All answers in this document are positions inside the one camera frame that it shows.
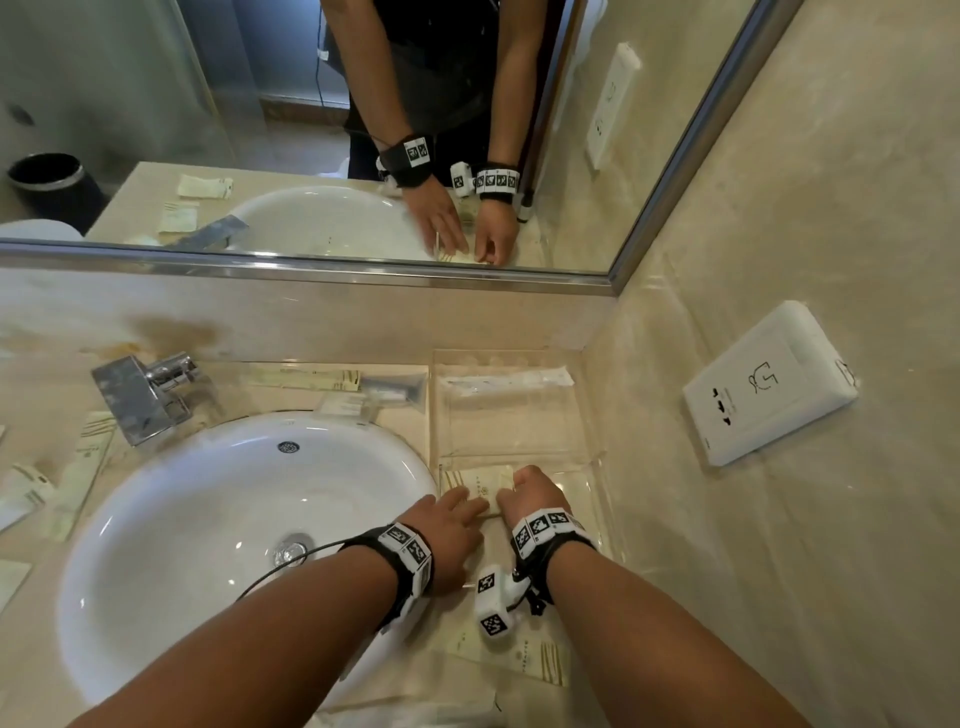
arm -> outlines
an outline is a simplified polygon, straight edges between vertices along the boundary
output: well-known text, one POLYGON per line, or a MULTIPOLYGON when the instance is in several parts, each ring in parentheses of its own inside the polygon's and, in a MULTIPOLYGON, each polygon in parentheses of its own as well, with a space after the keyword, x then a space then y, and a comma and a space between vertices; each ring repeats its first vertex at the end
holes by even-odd
MULTIPOLYGON (((540 469, 497 495, 507 524, 540 508, 569 511, 540 469)), ((677 602, 589 546, 561 546, 547 584, 590 683, 613 726, 808 723, 757 672, 677 602)))
MULTIPOLYGON (((324 0, 326 22, 343 57, 350 95, 381 151, 414 133, 400 102, 390 41, 371 0, 324 0)), ((448 253, 466 251, 457 208, 436 177, 403 190, 403 200, 433 254, 437 236, 448 253)))
MULTIPOLYGON (((502 0, 489 160, 516 166, 530 130, 537 97, 537 55, 543 42, 547 0, 502 0)), ((519 233, 513 206, 485 200, 477 215, 474 257, 504 265, 519 233)))
MULTIPOLYGON (((464 584, 485 500, 467 489, 418 501, 397 520, 433 552, 431 595, 464 584)), ((396 572, 354 546, 292 570, 187 635, 74 728, 300 728, 390 611, 396 572)))

mirror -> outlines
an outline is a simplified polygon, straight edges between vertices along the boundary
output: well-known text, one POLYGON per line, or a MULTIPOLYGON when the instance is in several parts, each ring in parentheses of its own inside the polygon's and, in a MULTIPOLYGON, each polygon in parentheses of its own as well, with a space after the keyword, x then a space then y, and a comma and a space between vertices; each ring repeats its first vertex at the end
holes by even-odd
POLYGON ((754 7, 8 0, 0 237, 606 275, 754 7))

wrist strap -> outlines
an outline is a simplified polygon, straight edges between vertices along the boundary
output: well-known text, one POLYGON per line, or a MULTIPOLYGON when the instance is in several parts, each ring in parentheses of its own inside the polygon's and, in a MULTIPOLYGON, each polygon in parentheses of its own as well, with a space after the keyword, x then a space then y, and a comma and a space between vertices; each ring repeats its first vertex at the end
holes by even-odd
POLYGON ((557 549, 570 541, 579 541, 596 550, 587 530, 563 508, 541 508, 514 528, 511 545, 516 555, 516 570, 530 577, 537 596, 547 604, 553 597, 546 583, 546 570, 557 549))
POLYGON ((397 186, 419 187, 433 174, 432 157, 427 139, 411 134, 380 153, 377 168, 391 175, 397 186))
POLYGON ((510 164, 490 162, 477 172, 476 189, 481 200, 499 200, 512 205, 519 187, 519 170, 510 164))
POLYGON ((403 523, 389 523, 350 539, 340 550, 350 546, 372 548, 396 571, 394 605, 376 628, 378 632, 410 614, 417 599, 430 590, 433 584, 433 552, 416 528, 403 523))

forearm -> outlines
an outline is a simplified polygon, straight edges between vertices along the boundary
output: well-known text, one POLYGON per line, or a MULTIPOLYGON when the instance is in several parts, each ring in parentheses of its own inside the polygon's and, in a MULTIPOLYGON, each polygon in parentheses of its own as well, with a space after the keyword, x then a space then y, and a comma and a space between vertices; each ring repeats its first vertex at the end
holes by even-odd
POLYGON ((300 728, 396 598, 356 546, 283 574, 161 655, 75 728, 300 728))
POLYGON ((493 84, 490 131, 491 161, 516 165, 530 129, 537 97, 539 43, 515 43, 505 48, 493 84))
POLYGON ((371 0, 323 0, 347 71, 350 95, 381 149, 413 133, 400 102, 390 41, 371 0))
POLYGON ((683 607, 588 546, 562 546, 547 580, 613 726, 807 726, 683 607))

mirror frame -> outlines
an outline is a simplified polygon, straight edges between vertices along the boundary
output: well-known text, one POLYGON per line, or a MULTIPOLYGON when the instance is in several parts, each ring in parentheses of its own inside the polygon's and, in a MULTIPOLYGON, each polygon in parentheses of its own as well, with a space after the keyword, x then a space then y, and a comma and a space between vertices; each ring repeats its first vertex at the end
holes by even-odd
POLYGON ((773 53, 804 0, 756 0, 606 274, 431 266, 392 260, 182 253, 124 245, 0 239, 5 268, 310 280, 617 296, 773 53))

